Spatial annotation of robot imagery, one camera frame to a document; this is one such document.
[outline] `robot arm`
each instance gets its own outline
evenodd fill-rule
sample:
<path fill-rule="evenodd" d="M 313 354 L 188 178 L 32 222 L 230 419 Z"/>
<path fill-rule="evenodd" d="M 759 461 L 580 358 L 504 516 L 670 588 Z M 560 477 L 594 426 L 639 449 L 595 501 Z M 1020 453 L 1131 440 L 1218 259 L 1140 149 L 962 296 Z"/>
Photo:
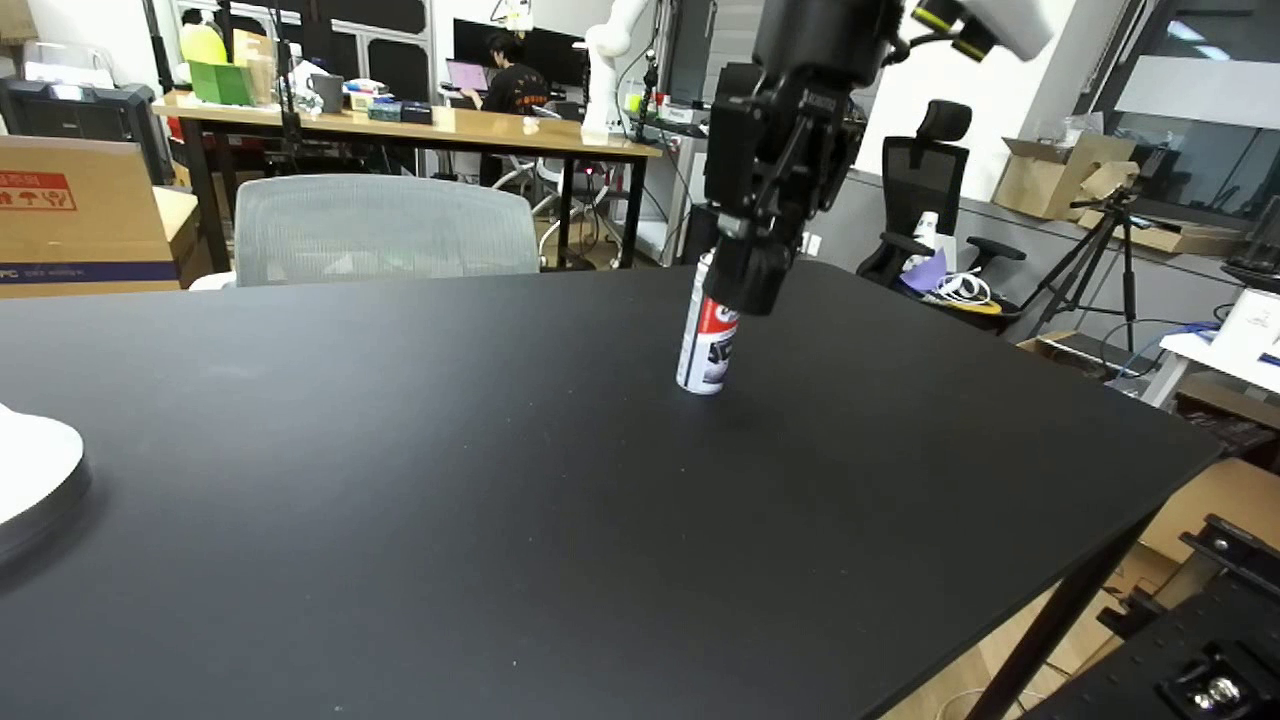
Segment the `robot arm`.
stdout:
<path fill-rule="evenodd" d="M 767 0 L 757 66 L 721 78 L 708 200 L 721 244 L 705 293 L 767 317 L 814 214 L 834 210 L 863 136 L 854 88 L 880 78 L 906 0 Z M 1053 31 L 1042 0 L 919 0 L 931 31 L 982 61 L 996 44 L 1035 58 Z"/>
<path fill-rule="evenodd" d="M 649 0 L 612 0 L 606 25 L 589 29 L 594 58 L 594 104 L 586 116 L 586 141 L 610 141 L 615 120 L 615 61 L 631 48 L 631 29 Z"/>

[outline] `tripod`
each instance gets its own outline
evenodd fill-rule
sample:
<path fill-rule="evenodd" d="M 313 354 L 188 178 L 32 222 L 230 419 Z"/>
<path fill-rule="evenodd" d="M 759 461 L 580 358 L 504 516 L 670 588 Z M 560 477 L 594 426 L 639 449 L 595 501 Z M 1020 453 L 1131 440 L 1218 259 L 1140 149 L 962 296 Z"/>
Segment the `tripod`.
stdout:
<path fill-rule="evenodd" d="M 1129 218 L 1131 192 L 1121 189 L 1109 200 L 1073 206 L 1073 210 L 1095 210 L 1106 214 L 1102 225 L 1063 258 L 1053 266 L 1053 271 L 1035 283 L 1035 293 L 1024 302 L 1032 307 L 1044 293 L 1047 303 L 1042 307 L 1032 335 L 1055 319 L 1060 313 L 1084 307 L 1084 293 L 1121 229 L 1121 266 L 1123 266 L 1123 307 L 1106 307 L 1123 317 L 1123 354 L 1131 358 L 1131 329 L 1136 329 L 1136 278 L 1131 278 L 1131 218 Z"/>

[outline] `gray chair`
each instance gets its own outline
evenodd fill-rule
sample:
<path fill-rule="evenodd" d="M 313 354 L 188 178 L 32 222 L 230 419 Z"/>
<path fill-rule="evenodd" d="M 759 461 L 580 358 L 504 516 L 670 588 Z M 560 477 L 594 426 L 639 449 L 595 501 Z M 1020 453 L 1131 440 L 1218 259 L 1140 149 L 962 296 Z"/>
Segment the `gray chair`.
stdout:
<path fill-rule="evenodd" d="M 541 271 L 534 214 L 509 192 L 419 178 L 277 178 L 238 196 L 238 288 L 530 271 Z"/>

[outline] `red and white can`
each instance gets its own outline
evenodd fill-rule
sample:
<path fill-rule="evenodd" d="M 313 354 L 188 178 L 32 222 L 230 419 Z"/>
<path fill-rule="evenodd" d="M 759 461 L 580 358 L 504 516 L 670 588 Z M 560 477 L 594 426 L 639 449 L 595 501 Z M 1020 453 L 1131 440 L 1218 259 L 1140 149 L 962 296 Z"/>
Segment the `red and white can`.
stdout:
<path fill-rule="evenodd" d="M 705 293 L 714 259 L 716 259 L 716 252 L 700 258 L 698 271 L 691 271 L 687 319 L 684 319 L 680 363 L 676 363 L 676 384 L 687 397 L 726 394 L 732 335 L 738 335 L 738 319 L 742 319 L 732 307 L 716 303 Z"/>

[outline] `box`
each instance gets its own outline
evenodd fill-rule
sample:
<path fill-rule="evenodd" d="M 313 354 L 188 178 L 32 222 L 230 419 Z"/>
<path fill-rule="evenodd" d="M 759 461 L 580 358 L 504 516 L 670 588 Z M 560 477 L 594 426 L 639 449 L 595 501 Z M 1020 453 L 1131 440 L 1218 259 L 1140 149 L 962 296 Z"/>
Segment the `box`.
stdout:
<path fill-rule="evenodd" d="M 1077 149 L 1005 141 L 1009 165 L 996 183 L 996 206 L 1035 222 L 1063 222 L 1082 183 L 1109 161 L 1129 161 L 1131 141 L 1121 136 L 1082 136 Z"/>
<path fill-rule="evenodd" d="M 0 0 L 0 44 L 35 40 L 35 22 L 29 0 Z"/>
<path fill-rule="evenodd" d="M 0 296 L 177 293 L 193 214 L 135 144 L 0 136 Z"/>
<path fill-rule="evenodd" d="M 1077 214 L 1082 229 L 1095 229 L 1106 214 Z M 1192 222 L 1131 222 L 1131 244 L 1166 258 L 1228 258 L 1246 229 Z"/>

